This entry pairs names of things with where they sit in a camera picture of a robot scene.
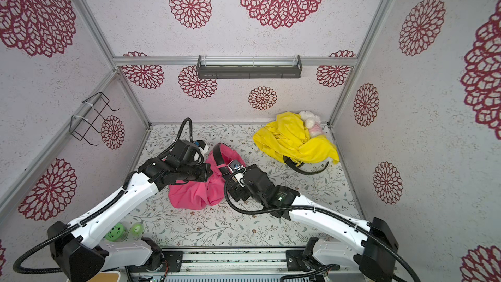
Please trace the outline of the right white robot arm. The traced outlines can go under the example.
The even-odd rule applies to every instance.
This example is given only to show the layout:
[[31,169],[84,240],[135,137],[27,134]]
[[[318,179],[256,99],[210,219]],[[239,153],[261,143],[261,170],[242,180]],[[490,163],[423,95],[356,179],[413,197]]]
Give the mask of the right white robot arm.
[[327,209],[298,191],[275,185],[255,164],[244,167],[237,161],[222,168],[224,197],[240,214],[251,214],[235,205],[253,198],[262,205],[255,214],[302,223],[334,238],[332,242],[312,238],[303,251],[306,268],[341,266],[358,268],[372,281],[394,281],[395,256],[399,244],[390,226],[380,218],[372,221],[350,218]]

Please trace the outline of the black leather belt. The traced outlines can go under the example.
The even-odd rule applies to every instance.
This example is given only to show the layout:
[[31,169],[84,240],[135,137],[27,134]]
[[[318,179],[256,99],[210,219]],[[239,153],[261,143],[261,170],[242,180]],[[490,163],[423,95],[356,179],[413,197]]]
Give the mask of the black leather belt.
[[225,181],[227,181],[230,175],[228,165],[237,159],[237,153],[227,145],[218,143],[215,145],[212,155],[215,162],[215,169],[213,170],[214,173],[218,174]]

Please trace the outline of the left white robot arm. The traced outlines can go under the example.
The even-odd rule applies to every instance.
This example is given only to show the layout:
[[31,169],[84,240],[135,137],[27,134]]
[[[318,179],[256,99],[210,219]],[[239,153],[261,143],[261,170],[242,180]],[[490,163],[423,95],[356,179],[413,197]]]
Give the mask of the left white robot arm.
[[207,182],[212,175],[204,162],[208,152],[202,140],[177,140],[166,156],[148,159],[119,188],[93,209],[75,218],[70,225],[77,228],[58,237],[68,228],[62,222],[48,229],[55,241],[50,253],[69,281],[89,281],[98,273],[128,266],[157,271],[164,263],[162,249],[150,238],[136,242],[103,244],[105,235],[127,214],[169,185],[181,182]]

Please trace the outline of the pink trousers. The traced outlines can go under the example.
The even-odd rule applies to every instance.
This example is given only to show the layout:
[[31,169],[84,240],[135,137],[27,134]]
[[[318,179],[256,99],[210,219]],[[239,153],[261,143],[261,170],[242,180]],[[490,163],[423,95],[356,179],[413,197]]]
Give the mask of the pink trousers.
[[[235,161],[240,165],[246,165],[238,153]],[[206,206],[215,206],[224,199],[225,180],[213,171],[215,162],[212,151],[206,163],[210,165],[212,171],[207,182],[190,181],[184,185],[170,186],[168,198],[174,208],[198,211],[203,210]]]

